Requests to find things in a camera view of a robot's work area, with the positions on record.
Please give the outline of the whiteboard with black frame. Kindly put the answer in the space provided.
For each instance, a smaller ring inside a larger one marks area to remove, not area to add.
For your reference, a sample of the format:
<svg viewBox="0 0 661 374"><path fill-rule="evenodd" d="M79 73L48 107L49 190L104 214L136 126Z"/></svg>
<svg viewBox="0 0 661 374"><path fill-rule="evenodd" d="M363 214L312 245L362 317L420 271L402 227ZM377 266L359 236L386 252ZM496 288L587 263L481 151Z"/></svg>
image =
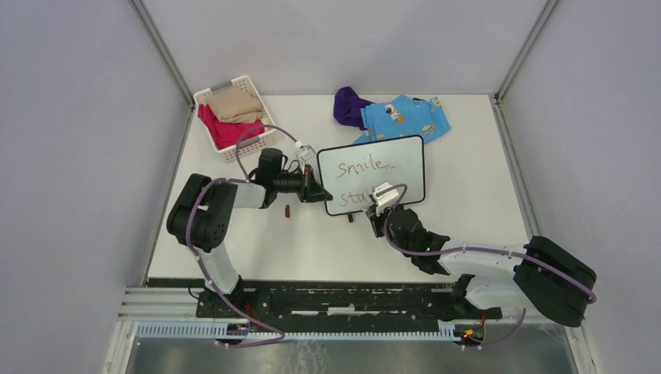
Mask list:
<svg viewBox="0 0 661 374"><path fill-rule="evenodd" d="M332 217L358 213L371 203L369 195L383 183L405 184L401 202L426 198L426 161L421 136L338 146L317 154L320 181L333 196L324 203Z"/></svg>

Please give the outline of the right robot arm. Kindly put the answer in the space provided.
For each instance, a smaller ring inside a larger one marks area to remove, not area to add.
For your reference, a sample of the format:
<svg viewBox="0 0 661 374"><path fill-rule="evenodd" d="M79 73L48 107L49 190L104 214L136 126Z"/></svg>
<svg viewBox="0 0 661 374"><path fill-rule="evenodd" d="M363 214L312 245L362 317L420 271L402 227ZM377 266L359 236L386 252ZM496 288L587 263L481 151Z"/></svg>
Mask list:
<svg viewBox="0 0 661 374"><path fill-rule="evenodd" d="M450 306L461 318L491 308L531 308L560 325L579 327L596 302L596 272L547 237L476 245L427 230L411 209L371 206L366 216L375 236L420 271L457 277Z"/></svg>

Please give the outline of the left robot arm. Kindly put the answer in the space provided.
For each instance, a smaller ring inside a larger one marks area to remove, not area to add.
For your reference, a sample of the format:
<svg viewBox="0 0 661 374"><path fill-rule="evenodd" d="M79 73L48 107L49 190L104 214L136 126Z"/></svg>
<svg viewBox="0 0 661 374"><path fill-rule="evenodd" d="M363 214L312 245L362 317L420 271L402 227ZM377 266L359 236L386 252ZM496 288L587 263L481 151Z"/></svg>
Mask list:
<svg viewBox="0 0 661 374"><path fill-rule="evenodd" d="M266 148L245 180L190 175L166 220L167 232L193 254L205 288L217 294L214 305L226 317L238 316L245 307L245 297L237 290L242 278L224 244L233 211L266 209L280 194L294 194L302 203L333 199L315 176L311 146L300 147L294 169L285 167L287 159L279 149Z"/></svg>

